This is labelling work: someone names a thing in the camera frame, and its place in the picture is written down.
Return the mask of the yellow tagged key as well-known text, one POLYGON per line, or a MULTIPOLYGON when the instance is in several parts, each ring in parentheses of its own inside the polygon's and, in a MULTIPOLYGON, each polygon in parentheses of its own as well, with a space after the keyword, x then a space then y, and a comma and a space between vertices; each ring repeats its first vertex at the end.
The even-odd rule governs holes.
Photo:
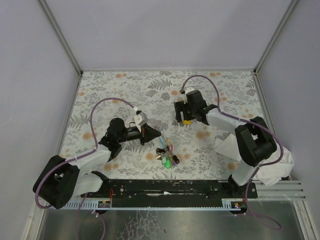
POLYGON ((183 124, 184 124, 184 125, 190 125, 190 124, 192 124, 192 123, 193 123, 192 120, 183 120, 183 124))

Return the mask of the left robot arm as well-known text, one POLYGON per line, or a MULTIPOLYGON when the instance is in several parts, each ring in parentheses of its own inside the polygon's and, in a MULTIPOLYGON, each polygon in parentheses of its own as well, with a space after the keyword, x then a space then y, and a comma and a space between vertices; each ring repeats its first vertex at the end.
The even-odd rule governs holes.
POLYGON ((39 199, 43 199, 49 207, 60 209, 75 196, 98 192, 103 185, 103 178, 94 172, 96 166, 116 158, 123 142, 139 140, 144 145, 160 136, 161 132, 147 123, 126 127, 121 118, 112 119, 105 135, 93 150, 72 159, 59 155, 50 158, 32 189, 37 206, 45 209, 39 202, 39 199))

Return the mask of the floral table mat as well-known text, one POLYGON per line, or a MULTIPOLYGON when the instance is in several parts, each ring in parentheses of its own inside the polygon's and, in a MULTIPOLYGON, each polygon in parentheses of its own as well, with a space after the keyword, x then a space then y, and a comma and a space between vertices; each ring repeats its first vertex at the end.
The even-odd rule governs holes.
POLYGON ((228 133, 199 122, 177 123, 174 103, 182 97, 182 86, 199 90, 207 104, 220 104, 228 114, 243 119, 263 114, 250 71, 87 71, 60 156, 70 159, 92 149, 114 118, 132 125, 137 107, 148 125, 173 145, 179 164, 168 169, 156 158, 159 139, 144 145, 134 140, 125 142, 114 160, 98 165, 98 171, 111 179, 226 180, 238 163, 215 152, 214 146, 228 133))

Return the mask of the green key tag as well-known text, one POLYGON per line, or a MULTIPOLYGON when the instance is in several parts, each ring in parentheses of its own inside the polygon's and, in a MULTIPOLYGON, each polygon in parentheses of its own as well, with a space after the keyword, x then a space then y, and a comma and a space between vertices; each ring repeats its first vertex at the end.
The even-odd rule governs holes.
POLYGON ((163 157, 161 163, 166 169, 171 169, 173 167, 172 159, 170 157, 163 157))

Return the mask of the black key fob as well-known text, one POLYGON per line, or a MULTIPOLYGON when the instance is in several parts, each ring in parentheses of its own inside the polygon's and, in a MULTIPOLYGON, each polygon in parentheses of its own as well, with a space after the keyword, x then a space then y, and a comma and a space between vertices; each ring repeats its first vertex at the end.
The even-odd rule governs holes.
POLYGON ((157 148, 156 152, 161 154, 161 153, 165 153, 166 151, 162 148, 157 148))

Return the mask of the white cloth cover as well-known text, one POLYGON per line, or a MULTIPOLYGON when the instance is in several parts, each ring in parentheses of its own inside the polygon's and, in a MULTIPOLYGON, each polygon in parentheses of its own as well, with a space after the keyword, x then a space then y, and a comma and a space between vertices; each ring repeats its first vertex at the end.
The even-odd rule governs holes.
MULTIPOLYGON (((216 139, 214 151, 231 160, 233 167, 230 169, 233 173, 244 162, 241 159, 236 137, 229 134, 225 140, 216 139)), ((281 161, 276 164, 263 166, 253 180, 259 180, 266 186, 276 184, 281 178, 288 177, 295 165, 291 152, 287 148, 283 148, 283 156, 281 161)))

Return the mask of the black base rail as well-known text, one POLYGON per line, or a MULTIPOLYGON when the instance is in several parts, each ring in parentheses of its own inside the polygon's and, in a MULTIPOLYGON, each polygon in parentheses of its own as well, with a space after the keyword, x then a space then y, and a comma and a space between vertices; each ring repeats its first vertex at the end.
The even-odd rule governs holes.
POLYGON ((219 208, 223 200, 257 199, 256 185, 236 186, 218 180, 107 179, 87 197, 111 199, 112 208, 219 208))

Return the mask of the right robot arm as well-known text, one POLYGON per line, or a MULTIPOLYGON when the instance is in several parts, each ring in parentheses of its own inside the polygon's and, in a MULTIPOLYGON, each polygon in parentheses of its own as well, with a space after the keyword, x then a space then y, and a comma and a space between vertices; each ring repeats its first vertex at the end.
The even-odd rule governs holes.
POLYGON ((178 123, 193 121, 222 129, 235 137, 241 157, 239 167, 229 177, 229 182, 244 186, 258 165, 268 159, 277 145, 263 118, 255 117, 242 122, 233 116, 219 112, 218 106, 208 105, 199 90, 182 90, 183 99, 174 103, 178 123))

